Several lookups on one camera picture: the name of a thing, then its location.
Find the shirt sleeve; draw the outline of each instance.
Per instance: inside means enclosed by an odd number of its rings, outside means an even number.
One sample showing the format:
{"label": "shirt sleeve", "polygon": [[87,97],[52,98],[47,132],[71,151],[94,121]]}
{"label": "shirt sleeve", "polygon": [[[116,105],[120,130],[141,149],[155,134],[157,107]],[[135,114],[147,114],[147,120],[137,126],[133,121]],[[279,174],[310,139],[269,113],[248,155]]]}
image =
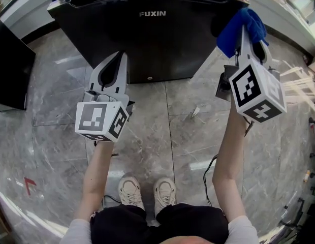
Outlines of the shirt sleeve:
{"label": "shirt sleeve", "polygon": [[247,216],[239,216],[229,223],[225,244],[259,244],[257,231]]}
{"label": "shirt sleeve", "polygon": [[90,222],[75,219],[59,244],[92,244]]}

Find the person's left arm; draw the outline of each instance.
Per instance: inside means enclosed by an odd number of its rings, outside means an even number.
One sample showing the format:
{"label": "person's left arm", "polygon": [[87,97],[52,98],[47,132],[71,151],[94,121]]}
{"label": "person's left arm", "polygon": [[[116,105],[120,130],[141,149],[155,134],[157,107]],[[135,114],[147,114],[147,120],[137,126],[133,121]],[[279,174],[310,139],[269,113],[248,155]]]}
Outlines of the person's left arm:
{"label": "person's left arm", "polygon": [[114,143],[98,142],[83,179],[83,195],[74,220],[60,244],[91,244],[90,217],[104,197]]}

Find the blue cloth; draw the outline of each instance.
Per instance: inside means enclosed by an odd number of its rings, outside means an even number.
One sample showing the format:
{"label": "blue cloth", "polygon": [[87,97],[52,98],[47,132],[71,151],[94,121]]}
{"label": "blue cloth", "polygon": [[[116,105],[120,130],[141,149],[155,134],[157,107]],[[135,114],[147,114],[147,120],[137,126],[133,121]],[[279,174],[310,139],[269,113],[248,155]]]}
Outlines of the blue cloth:
{"label": "blue cloth", "polygon": [[269,45],[264,39],[267,32],[259,16],[252,9],[243,8],[232,17],[216,40],[217,46],[228,58],[235,54],[236,41],[243,25],[246,26],[252,43],[261,40]]}

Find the sneaker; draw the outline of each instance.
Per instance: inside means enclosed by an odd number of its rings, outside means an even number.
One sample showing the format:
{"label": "sneaker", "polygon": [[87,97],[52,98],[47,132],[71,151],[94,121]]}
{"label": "sneaker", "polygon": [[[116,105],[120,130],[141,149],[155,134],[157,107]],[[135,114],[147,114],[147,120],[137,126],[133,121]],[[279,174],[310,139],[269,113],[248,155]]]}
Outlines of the sneaker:
{"label": "sneaker", "polygon": [[169,178],[161,178],[154,184],[155,216],[168,205],[176,202],[176,185]]}
{"label": "sneaker", "polygon": [[133,205],[144,209],[141,188],[133,176],[121,178],[118,186],[119,197],[123,205]]}

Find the black cable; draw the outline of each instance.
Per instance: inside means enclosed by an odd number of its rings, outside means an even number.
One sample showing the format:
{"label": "black cable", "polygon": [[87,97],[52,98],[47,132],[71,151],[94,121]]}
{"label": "black cable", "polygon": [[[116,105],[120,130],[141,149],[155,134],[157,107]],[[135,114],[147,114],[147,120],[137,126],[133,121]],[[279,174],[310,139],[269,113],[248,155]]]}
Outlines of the black cable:
{"label": "black cable", "polygon": [[[244,118],[244,120],[249,124],[249,126],[248,126],[248,128],[246,129],[245,134],[244,134],[244,136],[246,136],[246,135],[248,134],[249,130],[253,127],[254,122],[251,121],[251,123],[250,123],[250,122],[245,118],[245,116],[244,116],[243,118]],[[212,163],[214,162],[214,160],[217,159],[217,157],[218,157],[218,154],[216,154],[216,155],[212,158],[212,160],[210,161],[210,163],[209,163],[209,165],[208,165],[208,167],[207,167],[207,169],[205,170],[204,175],[203,175],[206,201],[207,201],[207,204],[208,204],[209,206],[212,206],[212,203],[210,202],[209,197],[208,197],[206,174],[208,173],[208,170],[209,170],[210,167],[212,166]]]}
{"label": "black cable", "polygon": [[113,197],[110,196],[110,195],[105,195],[105,196],[103,197],[103,199],[106,198],[106,197],[108,197],[108,198],[110,198],[111,200],[113,200],[113,201],[118,202],[118,203],[121,204],[121,201],[118,201],[117,199],[113,198]]}

